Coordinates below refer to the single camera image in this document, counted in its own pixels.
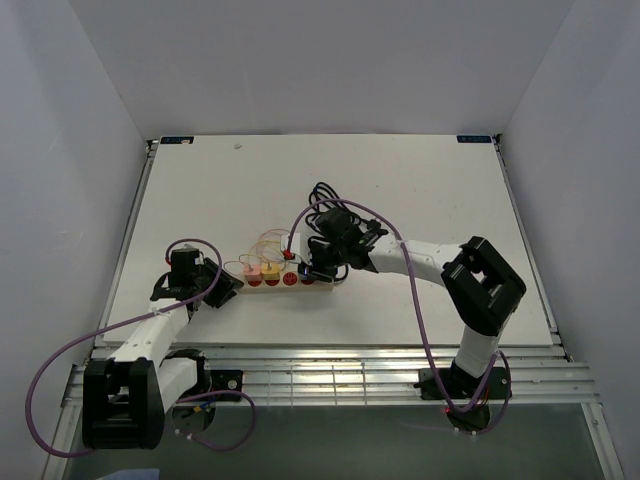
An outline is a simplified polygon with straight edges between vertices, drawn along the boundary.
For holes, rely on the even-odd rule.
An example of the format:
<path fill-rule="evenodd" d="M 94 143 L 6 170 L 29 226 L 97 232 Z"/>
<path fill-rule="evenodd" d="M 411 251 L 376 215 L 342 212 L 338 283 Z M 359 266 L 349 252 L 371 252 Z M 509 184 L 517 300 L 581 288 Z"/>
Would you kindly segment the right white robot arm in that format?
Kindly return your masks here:
<path fill-rule="evenodd" d="M 488 240 L 404 240 L 379 221 L 364 220 L 341 206 L 316 211 L 306 222 L 316 233 L 307 241 L 309 261 L 300 268 L 307 277 L 335 281 L 343 268 L 402 274 L 444 288 L 464 330 L 456 357 L 442 375 L 443 387 L 469 398 L 487 386 L 486 371 L 498 341 L 526 293 L 524 281 Z"/>

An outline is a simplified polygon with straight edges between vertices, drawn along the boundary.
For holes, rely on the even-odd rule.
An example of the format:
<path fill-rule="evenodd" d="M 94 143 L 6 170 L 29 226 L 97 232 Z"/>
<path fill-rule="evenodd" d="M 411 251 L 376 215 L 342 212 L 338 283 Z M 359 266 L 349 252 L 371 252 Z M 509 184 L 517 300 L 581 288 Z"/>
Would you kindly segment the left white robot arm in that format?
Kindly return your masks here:
<path fill-rule="evenodd" d="M 189 245 L 173 251 L 169 262 L 152 289 L 151 317 L 84 370 L 82 441 L 89 449 L 153 449 L 176 401 L 201 399 L 213 388 L 204 354 L 171 346 L 201 305 L 222 307 L 244 283 Z"/>

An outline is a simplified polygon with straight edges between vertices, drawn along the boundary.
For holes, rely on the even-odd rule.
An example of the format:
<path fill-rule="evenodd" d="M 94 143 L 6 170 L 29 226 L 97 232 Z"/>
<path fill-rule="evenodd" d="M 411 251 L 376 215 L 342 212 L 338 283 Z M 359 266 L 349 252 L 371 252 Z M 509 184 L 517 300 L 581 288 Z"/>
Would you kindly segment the yellow charger plug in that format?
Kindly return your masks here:
<path fill-rule="evenodd" d="M 277 264 L 263 263 L 261 265 L 261 275 L 265 281 L 278 281 L 281 269 Z"/>

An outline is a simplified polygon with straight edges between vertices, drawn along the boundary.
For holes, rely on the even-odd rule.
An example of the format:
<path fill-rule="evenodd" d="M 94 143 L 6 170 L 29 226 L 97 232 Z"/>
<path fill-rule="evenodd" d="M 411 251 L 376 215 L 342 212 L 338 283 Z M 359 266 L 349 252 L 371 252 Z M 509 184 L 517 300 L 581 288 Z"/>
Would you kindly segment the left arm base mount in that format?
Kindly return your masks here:
<path fill-rule="evenodd" d="M 185 396 L 221 390 L 240 392 L 243 389 L 243 380 L 242 370 L 205 370 L 198 375 L 196 384 L 185 393 Z"/>

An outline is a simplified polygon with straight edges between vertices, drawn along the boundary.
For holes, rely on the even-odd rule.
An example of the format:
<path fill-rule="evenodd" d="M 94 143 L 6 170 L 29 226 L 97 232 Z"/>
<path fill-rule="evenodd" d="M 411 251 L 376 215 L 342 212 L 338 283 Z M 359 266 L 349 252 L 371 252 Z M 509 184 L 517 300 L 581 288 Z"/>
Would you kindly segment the pink charger plug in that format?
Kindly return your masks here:
<path fill-rule="evenodd" d="M 243 275 L 247 282 L 262 281 L 262 271 L 260 264 L 245 264 L 243 268 Z"/>

